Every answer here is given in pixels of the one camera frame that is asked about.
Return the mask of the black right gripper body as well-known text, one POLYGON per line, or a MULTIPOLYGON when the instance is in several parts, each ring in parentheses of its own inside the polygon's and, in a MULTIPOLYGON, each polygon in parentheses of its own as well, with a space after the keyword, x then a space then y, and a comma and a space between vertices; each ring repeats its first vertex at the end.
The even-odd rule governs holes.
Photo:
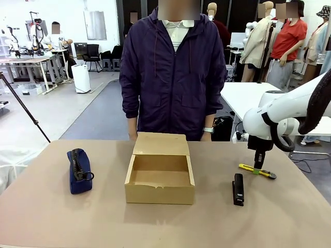
POLYGON ((248 138, 248 149, 254 150, 254 160, 263 161, 265 153, 272 150, 273 141, 259 138, 257 136, 249 135, 248 138))

